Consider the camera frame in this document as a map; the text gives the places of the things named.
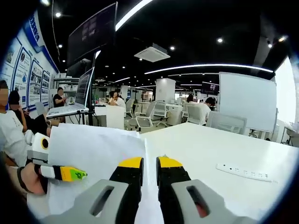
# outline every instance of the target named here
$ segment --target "person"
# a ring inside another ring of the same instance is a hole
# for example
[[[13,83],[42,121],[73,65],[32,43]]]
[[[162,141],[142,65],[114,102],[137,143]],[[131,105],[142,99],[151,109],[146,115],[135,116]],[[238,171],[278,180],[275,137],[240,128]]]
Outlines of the person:
[[[194,104],[193,95],[192,94],[189,94],[189,96],[187,97],[187,103]]]
[[[8,103],[8,86],[6,81],[0,81],[0,130],[4,135],[3,151],[20,167],[25,166],[27,151],[31,149],[25,141],[23,125],[14,111],[6,111]]]
[[[23,124],[23,132],[25,133],[27,130],[31,130],[33,134],[40,133],[50,137],[51,129],[48,128],[46,114],[41,114],[37,118],[32,119],[29,116],[28,110],[26,110],[25,112],[23,111],[22,106],[19,104],[19,101],[20,95],[18,91],[11,91],[8,98],[9,108],[14,111],[19,121]]]
[[[126,117],[126,104],[125,101],[120,97],[118,92],[113,93],[113,97],[111,101],[108,102],[109,105],[111,106],[121,106],[125,109],[124,117]]]
[[[66,101],[66,97],[62,97],[63,94],[64,94],[63,88],[59,87],[57,89],[57,94],[55,94],[54,97],[53,97],[54,107],[64,106],[65,101]]]
[[[211,112],[210,106],[215,105],[215,100],[212,97],[206,99],[204,103],[198,104],[200,107],[201,117],[203,118],[200,125],[206,126],[207,119]]]

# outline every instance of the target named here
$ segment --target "tv screen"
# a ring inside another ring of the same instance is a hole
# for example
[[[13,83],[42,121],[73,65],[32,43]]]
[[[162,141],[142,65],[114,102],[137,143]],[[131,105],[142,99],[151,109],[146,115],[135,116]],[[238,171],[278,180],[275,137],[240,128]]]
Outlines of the tv screen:
[[[214,83],[202,82],[201,93],[210,94],[210,95],[218,95],[219,85],[214,84]]]
[[[107,44],[113,44],[116,8],[117,2],[97,12],[70,34],[68,67],[79,61],[83,55]]]

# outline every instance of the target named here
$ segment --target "whiteboard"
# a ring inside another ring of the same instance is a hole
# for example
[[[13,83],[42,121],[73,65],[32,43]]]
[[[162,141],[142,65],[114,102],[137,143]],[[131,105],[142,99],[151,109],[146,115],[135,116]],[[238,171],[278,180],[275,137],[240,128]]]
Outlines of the whiteboard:
[[[219,112],[247,118],[247,128],[273,132],[276,84],[262,78],[220,72]]]

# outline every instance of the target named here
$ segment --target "black wristband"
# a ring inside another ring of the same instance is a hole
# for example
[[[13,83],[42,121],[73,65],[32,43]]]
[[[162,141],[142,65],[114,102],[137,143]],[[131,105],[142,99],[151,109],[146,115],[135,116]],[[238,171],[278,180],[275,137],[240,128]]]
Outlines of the black wristband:
[[[22,169],[24,169],[24,167],[19,167],[17,169],[17,176],[18,176],[18,180],[19,180],[19,183],[20,183],[20,186],[27,192],[29,193],[32,193],[30,190],[27,189],[26,187],[26,184],[24,183],[24,181],[22,180],[22,177],[21,177],[21,171]]]

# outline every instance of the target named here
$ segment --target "black shirt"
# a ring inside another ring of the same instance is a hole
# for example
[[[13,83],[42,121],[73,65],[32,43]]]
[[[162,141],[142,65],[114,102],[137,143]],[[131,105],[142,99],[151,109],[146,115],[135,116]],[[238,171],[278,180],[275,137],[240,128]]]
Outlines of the black shirt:
[[[64,106],[64,102],[61,102],[61,103],[59,103],[59,104],[56,104],[56,102],[55,102],[56,99],[62,99],[62,97],[59,96],[58,94],[56,94],[56,95],[53,97],[53,104],[54,104],[54,107]]]

